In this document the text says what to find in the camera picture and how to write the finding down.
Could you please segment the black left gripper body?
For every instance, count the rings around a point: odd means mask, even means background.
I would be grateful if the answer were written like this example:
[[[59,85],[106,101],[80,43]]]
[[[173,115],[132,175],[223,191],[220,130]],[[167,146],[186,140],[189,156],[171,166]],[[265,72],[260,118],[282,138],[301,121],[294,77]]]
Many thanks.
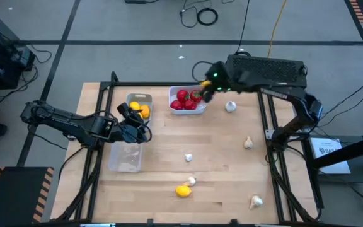
[[[113,126],[113,142],[136,143],[138,130],[131,125],[121,125],[118,122]]]

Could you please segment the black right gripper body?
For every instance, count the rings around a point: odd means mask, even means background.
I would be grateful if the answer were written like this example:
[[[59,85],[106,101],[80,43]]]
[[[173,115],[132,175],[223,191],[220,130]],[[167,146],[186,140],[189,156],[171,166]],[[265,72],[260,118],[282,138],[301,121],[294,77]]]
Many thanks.
[[[230,76],[225,63],[222,61],[215,62],[209,69],[217,71],[217,77],[211,81],[212,84],[210,85],[213,87],[214,92],[227,92],[232,90],[231,83],[229,81]]]

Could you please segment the grey plastic basket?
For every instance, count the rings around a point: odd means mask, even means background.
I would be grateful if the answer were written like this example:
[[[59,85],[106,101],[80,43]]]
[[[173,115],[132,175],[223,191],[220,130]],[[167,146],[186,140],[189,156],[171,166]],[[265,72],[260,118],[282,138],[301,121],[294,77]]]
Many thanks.
[[[148,119],[143,119],[144,123],[150,126],[151,124],[151,117],[153,114],[153,98],[149,94],[142,94],[142,93],[130,93],[127,95],[126,103],[129,106],[130,102],[138,102],[140,105],[148,105],[151,109],[151,114]]]

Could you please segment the clear plastic bin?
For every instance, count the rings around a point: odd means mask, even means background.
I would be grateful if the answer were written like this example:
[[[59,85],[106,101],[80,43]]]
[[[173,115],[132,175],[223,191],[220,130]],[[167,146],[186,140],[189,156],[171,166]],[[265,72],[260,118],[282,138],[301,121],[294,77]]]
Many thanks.
[[[143,144],[115,142],[112,144],[108,167],[115,172],[137,173],[141,169]]]

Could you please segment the white plastic basket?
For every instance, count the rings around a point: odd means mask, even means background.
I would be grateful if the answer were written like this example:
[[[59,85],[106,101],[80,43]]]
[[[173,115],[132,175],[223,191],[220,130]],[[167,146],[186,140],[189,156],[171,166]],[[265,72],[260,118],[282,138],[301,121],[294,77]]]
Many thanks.
[[[190,86],[171,86],[168,91],[168,103],[171,105],[172,101],[176,100],[176,94],[179,90],[185,90],[187,92],[191,92],[193,90],[200,90],[199,85],[190,85]],[[197,104],[197,108],[195,110],[175,110],[171,108],[172,114],[175,115],[197,115],[202,114],[205,111],[207,104],[203,101],[200,101]]]

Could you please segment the black computer case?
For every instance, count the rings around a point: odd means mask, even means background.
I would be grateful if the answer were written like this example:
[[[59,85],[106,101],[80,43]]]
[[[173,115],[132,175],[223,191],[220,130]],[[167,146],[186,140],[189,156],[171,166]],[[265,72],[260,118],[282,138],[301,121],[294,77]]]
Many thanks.
[[[226,68],[242,84],[307,87],[303,61],[229,55]]]

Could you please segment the white paper sign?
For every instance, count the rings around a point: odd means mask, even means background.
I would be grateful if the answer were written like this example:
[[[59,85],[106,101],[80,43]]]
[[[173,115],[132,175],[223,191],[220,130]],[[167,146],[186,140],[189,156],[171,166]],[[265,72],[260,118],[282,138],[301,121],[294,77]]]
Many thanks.
[[[314,158],[320,158],[342,148],[340,141],[333,139],[312,137],[310,145]],[[330,166],[321,168],[322,173],[333,175],[351,174],[347,161],[342,161]]]

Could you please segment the black metal shelf stand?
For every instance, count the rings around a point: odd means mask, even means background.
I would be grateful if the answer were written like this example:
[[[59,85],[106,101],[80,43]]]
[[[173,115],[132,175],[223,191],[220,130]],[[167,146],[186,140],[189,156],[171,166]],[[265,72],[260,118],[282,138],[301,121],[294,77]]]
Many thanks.
[[[340,144],[340,149],[316,148],[317,138],[317,136],[311,136],[305,139],[302,142],[302,148],[304,149],[316,207],[323,209],[320,182],[342,182],[349,185],[363,183],[363,136],[320,137],[326,142]],[[348,173],[327,173],[326,168],[341,162],[348,164]]]

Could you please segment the black table frame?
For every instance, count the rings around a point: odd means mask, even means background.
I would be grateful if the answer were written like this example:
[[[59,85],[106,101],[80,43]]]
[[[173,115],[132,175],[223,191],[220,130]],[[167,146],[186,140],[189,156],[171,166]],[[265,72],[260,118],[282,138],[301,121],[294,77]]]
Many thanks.
[[[83,84],[77,112],[90,114],[96,105],[111,108],[130,93],[153,98],[152,140],[145,145],[141,169],[119,173],[108,167],[111,144],[102,152],[100,174],[76,212],[94,222],[226,224],[297,221],[299,214],[270,174],[264,131],[293,117],[290,103],[255,94],[220,93],[200,115],[174,115],[168,105],[169,83],[120,82],[112,92],[103,83]],[[234,112],[225,104],[233,101]],[[243,143],[250,136],[252,149]],[[186,162],[184,154],[191,154]],[[177,186],[188,177],[197,183],[188,197]],[[263,206],[250,209],[257,195]]]

